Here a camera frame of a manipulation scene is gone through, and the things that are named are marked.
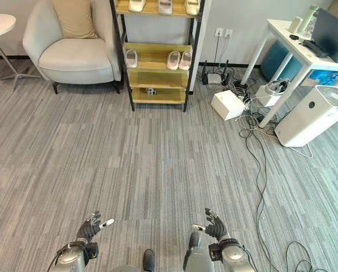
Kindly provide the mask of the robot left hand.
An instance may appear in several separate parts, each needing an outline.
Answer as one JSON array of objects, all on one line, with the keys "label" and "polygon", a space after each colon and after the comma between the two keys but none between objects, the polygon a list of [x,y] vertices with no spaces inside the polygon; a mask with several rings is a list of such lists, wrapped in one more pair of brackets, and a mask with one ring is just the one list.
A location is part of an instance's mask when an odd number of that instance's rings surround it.
[{"label": "robot left hand", "polygon": [[85,220],[79,228],[76,235],[76,241],[82,241],[85,244],[90,243],[95,235],[97,235],[104,228],[113,224],[114,221],[114,219],[108,219],[102,223],[100,212],[98,210],[95,211],[91,214],[91,217]]}]

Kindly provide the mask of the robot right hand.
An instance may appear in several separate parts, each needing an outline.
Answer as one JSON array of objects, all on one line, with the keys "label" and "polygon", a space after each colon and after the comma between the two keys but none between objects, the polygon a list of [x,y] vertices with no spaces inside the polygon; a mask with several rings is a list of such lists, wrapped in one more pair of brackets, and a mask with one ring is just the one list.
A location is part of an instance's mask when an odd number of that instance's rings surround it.
[{"label": "robot right hand", "polygon": [[195,231],[205,232],[207,235],[217,239],[218,242],[229,239],[230,235],[221,218],[209,208],[205,208],[205,214],[207,216],[206,219],[210,222],[210,224],[207,226],[201,226],[195,223],[191,225],[192,229]]}]

